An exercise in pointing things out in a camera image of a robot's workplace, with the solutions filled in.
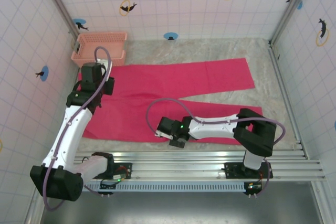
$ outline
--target plastic basket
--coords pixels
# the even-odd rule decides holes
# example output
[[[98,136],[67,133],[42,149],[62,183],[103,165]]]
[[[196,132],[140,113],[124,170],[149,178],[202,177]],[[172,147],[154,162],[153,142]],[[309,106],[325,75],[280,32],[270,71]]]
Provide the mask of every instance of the plastic basket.
[[[122,66],[126,57],[126,40],[127,33],[80,34],[71,59],[81,68],[84,63],[94,62],[94,50],[98,46],[103,46],[109,51],[113,65]],[[97,58],[107,59],[107,55],[103,50],[98,50]]]

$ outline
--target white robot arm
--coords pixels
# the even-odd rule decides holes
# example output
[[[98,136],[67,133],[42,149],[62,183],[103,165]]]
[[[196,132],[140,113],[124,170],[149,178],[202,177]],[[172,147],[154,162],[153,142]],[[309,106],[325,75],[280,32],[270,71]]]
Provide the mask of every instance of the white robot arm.
[[[92,118],[96,107],[100,106],[103,94],[112,95],[114,79],[106,72],[107,60],[98,60],[95,63],[84,64],[82,80],[78,82],[68,96],[65,116],[50,152],[43,160],[41,166],[33,166],[30,171],[35,186],[43,195],[43,182],[47,176],[46,196],[58,199],[75,201],[81,194],[83,185],[99,174],[105,174],[104,178],[113,178],[113,156],[107,153],[94,153],[87,161],[80,165],[74,165],[75,154],[83,132]],[[85,102],[97,91],[103,81],[103,76],[108,74],[103,88],[82,108]]]
[[[183,148],[189,139],[234,138],[246,148],[244,168],[252,170],[259,170],[263,159],[272,155],[276,130],[274,123],[258,120],[237,122],[241,118],[262,118],[250,109],[241,109],[239,114],[223,118],[195,118],[197,121],[191,116],[186,116],[179,122],[163,117],[157,127],[156,135],[170,139],[170,145],[179,148]],[[251,131],[247,129],[250,124],[253,125]]]

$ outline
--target floor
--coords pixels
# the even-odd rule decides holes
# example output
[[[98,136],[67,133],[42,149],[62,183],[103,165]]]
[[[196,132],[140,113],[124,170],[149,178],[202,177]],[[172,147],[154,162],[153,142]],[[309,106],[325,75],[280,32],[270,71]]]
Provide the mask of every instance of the floor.
[[[268,41],[255,38],[130,41],[127,46],[125,64],[171,64],[234,58],[246,58],[255,82],[255,89],[196,95],[185,98],[185,100],[260,106],[263,108],[265,117],[278,120],[286,127],[285,137],[274,149],[292,149],[296,139],[268,53]],[[276,136],[280,134],[281,129],[277,128]],[[243,149],[238,145],[187,143],[183,150],[233,151]],[[78,151],[90,152],[168,150],[175,151],[176,148],[169,146],[168,142],[129,143],[92,140],[84,137],[78,147]]]
[[[59,200],[50,199],[52,206]],[[119,224],[319,224],[309,182],[272,182],[257,199],[243,193],[82,193],[41,223]]]

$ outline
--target white wall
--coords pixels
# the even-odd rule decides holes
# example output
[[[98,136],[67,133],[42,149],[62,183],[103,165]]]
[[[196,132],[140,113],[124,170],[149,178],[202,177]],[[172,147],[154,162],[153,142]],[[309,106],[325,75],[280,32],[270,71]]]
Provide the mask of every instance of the white wall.
[[[0,223],[26,217],[30,169],[55,139],[76,76],[70,41],[51,0],[0,0]]]
[[[319,19],[329,30],[318,44]],[[303,0],[282,34],[280,67],[311,158],[321,159],[336,220],[336,1]]]
[[[163,39],[166,32],[180,38],[270,39],[288,6],[287,0],[130,0],[137,6],[123,17],[124,0],[62,1],[72,18],[87,21],[90,31],[122,30],[136,40]]]

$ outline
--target red cloth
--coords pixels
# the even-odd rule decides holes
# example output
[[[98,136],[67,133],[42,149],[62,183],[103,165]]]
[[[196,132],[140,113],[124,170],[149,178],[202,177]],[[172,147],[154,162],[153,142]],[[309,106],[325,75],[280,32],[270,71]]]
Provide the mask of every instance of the red cloth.
[[[83,136],[131,142],[164,142],[155,137],[145,120],[151,102],[158,98],[182,98],[192,95],[254,88],[245,59],[219,60],[171,65],[128,65],[113,67],[116,82],[113,95],[104,95]],[[261,114],[260,107],[182,101],[195,116],[223,117],[250,108]],[[153,128],[161,117],[181,120],[187,112],[174,102],[160,102],[150,111]],[[205,138],[198,142],[239,144],[230,138]]]

